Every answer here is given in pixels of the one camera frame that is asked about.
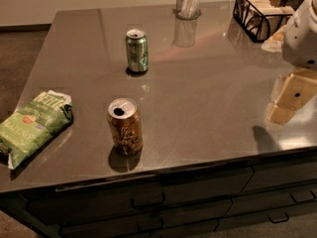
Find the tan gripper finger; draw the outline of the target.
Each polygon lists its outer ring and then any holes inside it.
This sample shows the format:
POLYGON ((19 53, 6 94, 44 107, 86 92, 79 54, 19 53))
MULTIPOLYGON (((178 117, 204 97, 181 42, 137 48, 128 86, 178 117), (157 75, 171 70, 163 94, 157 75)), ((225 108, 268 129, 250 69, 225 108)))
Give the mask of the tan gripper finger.
POLYGON ((285 78, 280 92, 272 100, 267 119, 275 124, 286 124, 316 94, 317 72, 314 70, 293 71, 285 78))

